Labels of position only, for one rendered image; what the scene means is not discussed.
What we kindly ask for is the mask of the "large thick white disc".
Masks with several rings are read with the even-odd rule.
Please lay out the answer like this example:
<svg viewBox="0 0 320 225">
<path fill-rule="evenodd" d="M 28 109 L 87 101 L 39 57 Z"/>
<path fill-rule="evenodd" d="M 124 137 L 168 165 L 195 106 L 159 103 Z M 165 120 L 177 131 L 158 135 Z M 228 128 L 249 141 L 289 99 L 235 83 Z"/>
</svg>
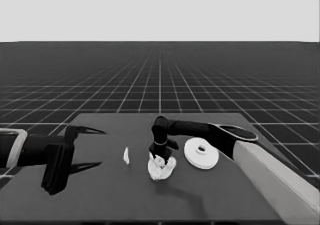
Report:
<svg viewBox="0 0 320 225">
<path fill-rule="evenodd" d="M 184 156 L 190 164 L 202 170 L 212 169 L 219 161 L 219 151 L 207 140 L 199 137 L 185 142 Z"/>
</svg>

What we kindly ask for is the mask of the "white round carrier with pins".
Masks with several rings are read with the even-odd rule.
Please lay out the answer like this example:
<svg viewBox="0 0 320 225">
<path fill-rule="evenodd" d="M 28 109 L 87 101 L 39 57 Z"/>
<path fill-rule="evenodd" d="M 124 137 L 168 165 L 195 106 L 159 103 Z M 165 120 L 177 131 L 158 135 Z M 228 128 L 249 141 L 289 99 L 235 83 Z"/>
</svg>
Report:
<svg viewBox="0 0 320 225">
<path fill-rule="evenodd" d="M 151 169 L 161 169 L 162 170 L 162 176 L 161 176 L 161 179 L 160 180 L 165 180 L 167 179 L 173 172 L 174 169 L 166 169 L 165 166 L 164 167 L 159 167 L 156 165 L 156 163 L 154 162 L 151 162 L 151 161 L 148 161 L 148 164 L 147 164 L 147 168 L 148 168 L 148 172 L 151 170 Z"/>
</svg>

